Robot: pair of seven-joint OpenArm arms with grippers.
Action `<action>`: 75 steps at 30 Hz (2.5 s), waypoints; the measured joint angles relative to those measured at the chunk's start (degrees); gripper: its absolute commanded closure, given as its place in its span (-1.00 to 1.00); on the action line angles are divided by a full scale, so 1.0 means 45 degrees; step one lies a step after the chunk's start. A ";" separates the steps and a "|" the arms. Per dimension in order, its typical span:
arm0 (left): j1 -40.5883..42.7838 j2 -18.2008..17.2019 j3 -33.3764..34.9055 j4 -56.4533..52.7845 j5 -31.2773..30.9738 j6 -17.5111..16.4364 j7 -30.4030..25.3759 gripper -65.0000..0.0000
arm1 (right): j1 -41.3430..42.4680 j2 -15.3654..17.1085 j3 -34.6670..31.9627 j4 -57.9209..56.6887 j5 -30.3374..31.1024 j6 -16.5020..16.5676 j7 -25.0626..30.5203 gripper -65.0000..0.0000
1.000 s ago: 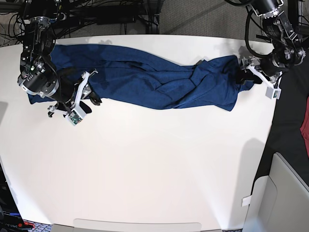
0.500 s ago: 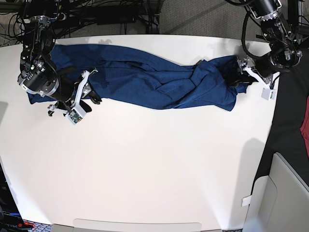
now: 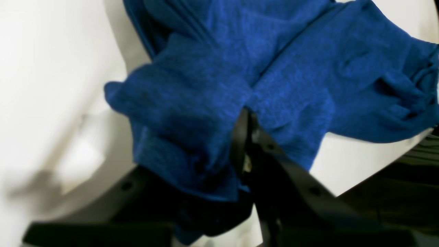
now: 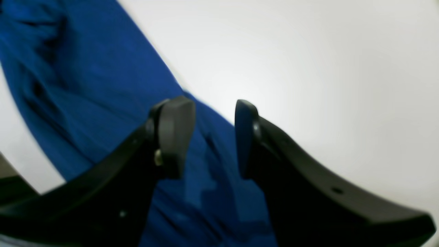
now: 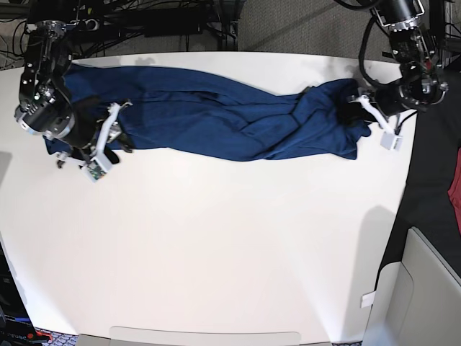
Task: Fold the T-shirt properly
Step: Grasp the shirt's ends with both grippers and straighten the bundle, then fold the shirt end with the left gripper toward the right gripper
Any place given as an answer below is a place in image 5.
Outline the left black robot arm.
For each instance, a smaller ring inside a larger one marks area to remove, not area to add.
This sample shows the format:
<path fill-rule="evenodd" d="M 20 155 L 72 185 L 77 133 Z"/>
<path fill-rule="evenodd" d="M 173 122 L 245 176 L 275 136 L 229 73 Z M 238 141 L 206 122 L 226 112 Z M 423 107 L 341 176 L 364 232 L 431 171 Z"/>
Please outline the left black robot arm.
<path fill-rule="evenodd" d="M 351 101 L 360 103 L 386 133 L 398 135 L 404 122 L 398 120 L 395 126 L 391 126 L 390 117 L 399 117 L 407 110 L 424 112 L 441 103 L 449 89 L 442 76 L 434 40 L 420 23 L 424 7 L 420 1 L 336 3 L 351 11 L 369 11 L 371 14 L 358 55 L 360 73 L 371 89 L 360 92 Z M 389 83 L 373 79 L 365 68 L 367 44 L 374 25 L 387 35 L 390 55 L 399 64 L 401 77 Z"/>

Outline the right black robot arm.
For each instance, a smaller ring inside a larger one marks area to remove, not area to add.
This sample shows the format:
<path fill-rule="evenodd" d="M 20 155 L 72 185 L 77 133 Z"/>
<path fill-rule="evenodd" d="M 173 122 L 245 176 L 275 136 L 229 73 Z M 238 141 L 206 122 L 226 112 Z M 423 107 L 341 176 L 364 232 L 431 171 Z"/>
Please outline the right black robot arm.
<path fill-rule="evenodd" d="M 73 53 L 69 38 L 74 28 L 61 21 L 43 20 L 35 24 L 24 55 L 19 104 L 14 118 L 28 133 L 42 135 L 67 145 L 57 153 L 56 165 L 72 161 L 88 173 L 105 174 L 120 159 L 109 148 L 113 142 L 130 153 L 133 142 L 124 132 L 118 116 L 130 100 L 113 102 L 98 117 L 89 114 L 100 104 L 97 95 L 74 101 L 64 76 L 71 67 Z"/>

